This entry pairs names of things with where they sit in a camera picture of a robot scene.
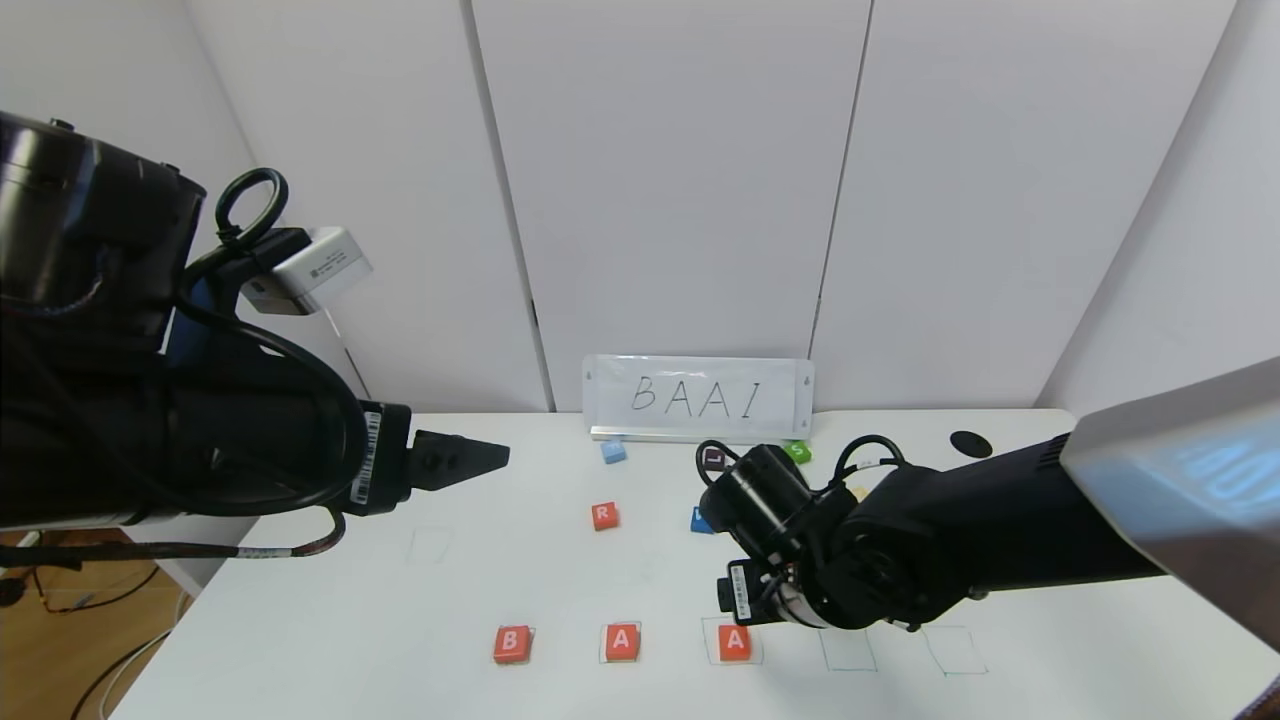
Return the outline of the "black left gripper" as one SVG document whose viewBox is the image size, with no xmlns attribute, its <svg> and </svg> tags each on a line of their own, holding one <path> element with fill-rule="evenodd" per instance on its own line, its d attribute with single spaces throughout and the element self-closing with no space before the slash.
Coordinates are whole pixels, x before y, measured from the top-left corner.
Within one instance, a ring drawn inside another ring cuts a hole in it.
<svg viewBox="0 0 1280 720">
<path fill-rule="evenodd" d="M 349 486 L 329 500 L 330 510 L 360 518 L 392 512 L 412 488 L 440 491 L 509 462 L 508 446 L 431 430 L 416 430 L 408 448 L 410 407 L 365 400 L 360 406 L 367 427 L 366 457 Z"/>
</svg>

